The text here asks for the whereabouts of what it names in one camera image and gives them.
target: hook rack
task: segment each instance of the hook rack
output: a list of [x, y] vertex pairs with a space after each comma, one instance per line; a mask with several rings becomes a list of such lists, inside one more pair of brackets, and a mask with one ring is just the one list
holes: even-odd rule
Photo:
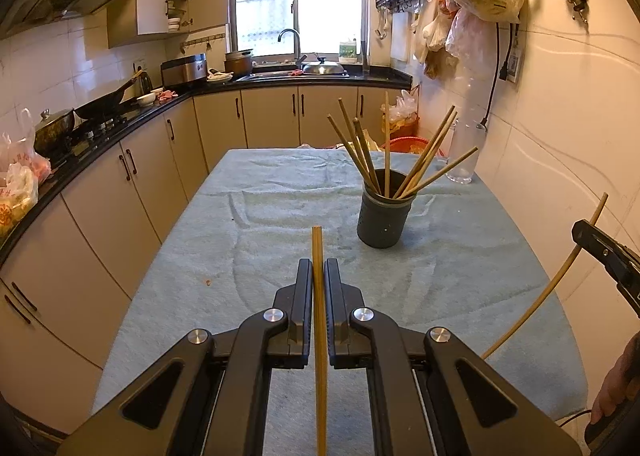
[[203, 37], [202, 39], [193, 39], [191, 41], [185, 41], [182, 44], [180, 44], [180, 52], [182, 53], [182, 55], [185, 55], [186, 54], [185, 48], [188, 46], [203, 44], [204, 42], [209, 44], [209, 42], [217, 41], [225, 37], [226, 37], [226, 33], [216, 33], [215, 35], [210, 35], [209, 37]]

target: wok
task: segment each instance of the wok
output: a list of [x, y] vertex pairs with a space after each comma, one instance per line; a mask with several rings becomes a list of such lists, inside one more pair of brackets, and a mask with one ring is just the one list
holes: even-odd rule
[[143, 72], [143, 70], [137, 71], [130, 80], [115, 91], [96, 98], [93, 102], [85, 103], [82, 107], [78, 107], [76, 109], [76, 115], [87, 120], [116, 114], [118, 112], [118, 106], [120, 102], [122, 102], [124, 92], [136, 83], [136, 80]]

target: cable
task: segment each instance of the cable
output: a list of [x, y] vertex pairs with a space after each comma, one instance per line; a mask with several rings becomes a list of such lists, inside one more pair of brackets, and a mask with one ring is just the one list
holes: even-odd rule
[[578, 414], [574, 414], [571, 418], [569, 418], [568, 420], [564, 420], [564, 422], [562, 422], [559, 426], [564, 427], [565, 425], [567, 425], [569, 422], [571, 422], [572, 420], [575, 420], [576, 418], [582, 416], [583, 414], [588, 414], [591, 412], [591, 409], [587, 409], [584, 410], [582, 412], [579, 412]]
[[509, 23], [509, 47], [507, 48], [507, 56], [504, 58], [502, 68], [500, 69], [500, 80], [506, 80], [509, 74], [508, 64], [509, 64], [509, 55], [511, 55], [512, 45], [513, 45], [513, 24]]
[[498, 81], [498, 70], [500, 70], [500, 26], [495, 23], [495, 74], [494, 84], [491, 86], [491, 93], [489, 94], [489, 103], [486, 106], [486, 113], [482, 118], [480, 125], [486, 127], [486, 121], [489, 119], [489, 113], [491, 112], [491, 102], [494, 99], [495, 83]]

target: faucet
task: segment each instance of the faucet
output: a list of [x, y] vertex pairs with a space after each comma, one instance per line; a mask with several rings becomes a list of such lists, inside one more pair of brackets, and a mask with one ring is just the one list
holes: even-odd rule
[[302, 55], [302, 57], [300, 56], [300, 33], [298, 33], [298, 31], [293, 29], [293, 28], [284, 28], [280, 32], [280, 35], [278, 35], [278, 42], [282, 42], [282, 36], [286, 32], [289, 32], [289, 31], [291, 33], [293, 33], [293, 39], [294, 39], [294, 41], [296, 41], [296, 44], [298, 45], [298, 53], [296, 54], [296, 67], [299, 70], [301, 70], [302, 69], [302, 61], [306, 59], [306, 55]]

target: rice cooker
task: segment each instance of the rice cooker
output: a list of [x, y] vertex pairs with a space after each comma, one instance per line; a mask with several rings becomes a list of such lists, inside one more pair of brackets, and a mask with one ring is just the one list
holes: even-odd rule
[[207, 55], [201, 53], [168, 60], [160, 65], [160, 73], [164, 87], [205, 82], [207, 80]]

